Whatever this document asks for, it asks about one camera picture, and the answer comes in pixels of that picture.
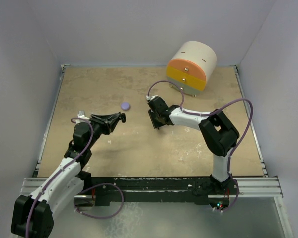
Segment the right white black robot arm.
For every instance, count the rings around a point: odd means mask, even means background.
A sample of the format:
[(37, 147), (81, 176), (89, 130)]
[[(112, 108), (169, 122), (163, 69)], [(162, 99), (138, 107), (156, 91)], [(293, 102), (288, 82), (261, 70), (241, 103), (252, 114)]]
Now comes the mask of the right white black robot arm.
[(184, 110), (179, 105), (168, 106), (158, 95), (146, 96), (148, 114), (153, 127), (159, 129), (165, 125), (186, 126), (201, 132), (207, 148), (213, 154), (211, 189), (222, 194), (228, 189), (230, 175), (229, 154), (237, 145), (239, 132), (226, 114), (215, 109), (213, 112)]

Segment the black earbud charging case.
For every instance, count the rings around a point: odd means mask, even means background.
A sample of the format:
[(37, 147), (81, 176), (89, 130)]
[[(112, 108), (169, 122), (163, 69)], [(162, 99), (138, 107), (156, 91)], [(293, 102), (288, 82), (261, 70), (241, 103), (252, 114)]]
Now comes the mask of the black earbud charging case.
[(121, 122), (122, 123), (125, 123), (126, 122), (126, 114), (125, 113), (121, 113), (121, 116), (120, 116), (120, 118), (121, 118)]

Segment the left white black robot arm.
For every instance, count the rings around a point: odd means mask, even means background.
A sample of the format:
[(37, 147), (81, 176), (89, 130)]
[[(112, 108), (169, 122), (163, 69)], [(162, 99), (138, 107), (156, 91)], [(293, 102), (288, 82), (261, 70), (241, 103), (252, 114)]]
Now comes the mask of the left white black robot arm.
[(83, 168), (95, 142), (100, 136), (112, 133), (118, 122), (126, 122), (124, 113), (78, 115), (71, 119), (75, 124), (73, 138), (60, 164), (37, 189), (16, 199), (11, 222), (13, 234), (24, 238), (50, 235), (54, 220), (67, 204), (77, 194), (88, 194), (92, 190), (91, 174)]

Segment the purple earbud charging case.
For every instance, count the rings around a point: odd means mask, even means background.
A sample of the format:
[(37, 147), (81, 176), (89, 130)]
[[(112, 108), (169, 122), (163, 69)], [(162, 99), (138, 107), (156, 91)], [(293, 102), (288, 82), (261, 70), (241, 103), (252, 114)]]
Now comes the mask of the purple earbud charging case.
[(124, 111), (128, 111), (130, 108), (131, 108), (131, 105), (128, 102), (123, 102), (121, 104), (121, 109), (124, 110)]

